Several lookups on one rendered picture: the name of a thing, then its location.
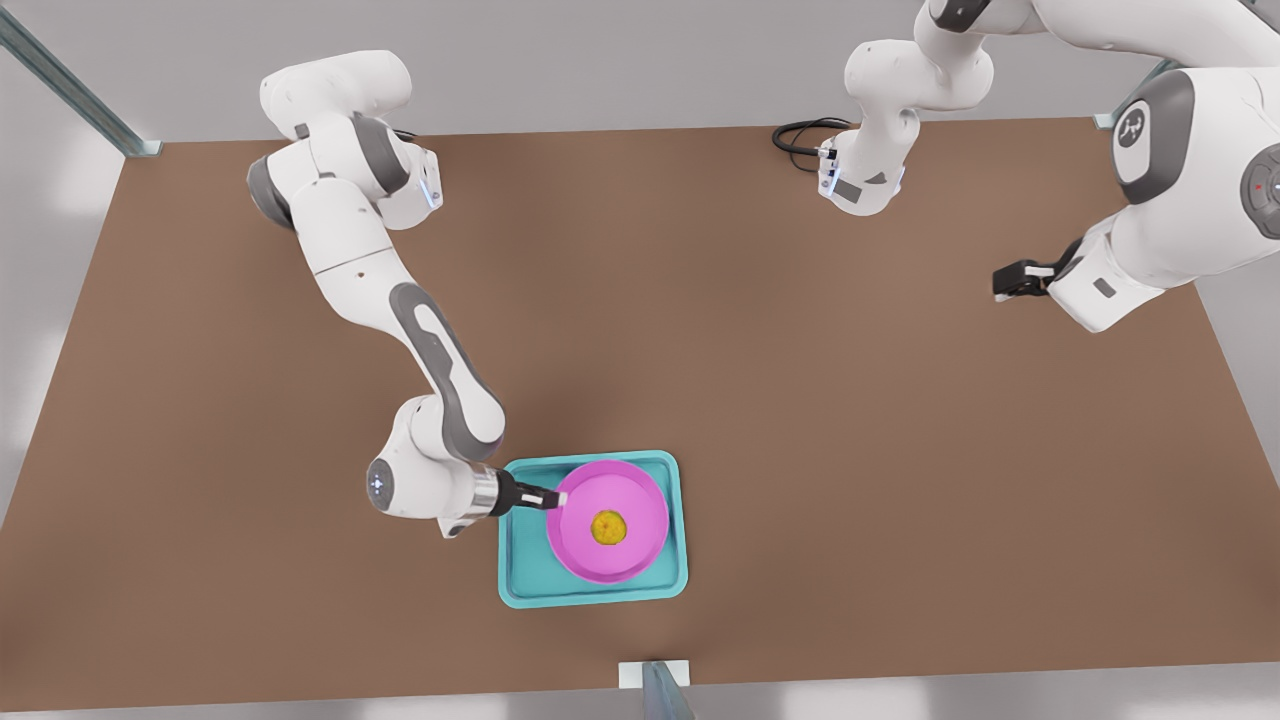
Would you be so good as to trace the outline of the pink round plate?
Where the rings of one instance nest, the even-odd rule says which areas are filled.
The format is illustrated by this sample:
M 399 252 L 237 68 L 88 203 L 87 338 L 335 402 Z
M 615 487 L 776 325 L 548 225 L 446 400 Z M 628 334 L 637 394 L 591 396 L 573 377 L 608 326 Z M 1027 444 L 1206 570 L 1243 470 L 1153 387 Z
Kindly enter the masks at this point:
M 547 536 L 575 577 L 602 585 L 628 582 L 657 561 L 669 532 L 669 506 L 650 473 L 605 459 L 573 469 L 558 486 Z

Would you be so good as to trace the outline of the teal rectangular tray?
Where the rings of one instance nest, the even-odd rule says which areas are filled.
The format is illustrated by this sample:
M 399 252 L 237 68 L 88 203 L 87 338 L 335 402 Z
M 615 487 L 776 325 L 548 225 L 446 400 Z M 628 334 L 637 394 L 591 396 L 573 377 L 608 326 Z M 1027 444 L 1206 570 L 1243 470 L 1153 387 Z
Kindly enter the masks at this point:
M 552 511 L 515 509 L 499 520 L 498 587 L 512 609 L 549 609 L 590 603 L 667 600 L 689 580 L 682 491 L 678 464 L 660 450 L 556 457 L 527 457 L 507 466 L 516 480 L 556 489 L 576 468 L 598 460 L 632 462 L 652 474 L 669 506 L 669 532 L 657 561 L 639 577 L 602 585 L 572 575 L 554 556 L 547 536 Z

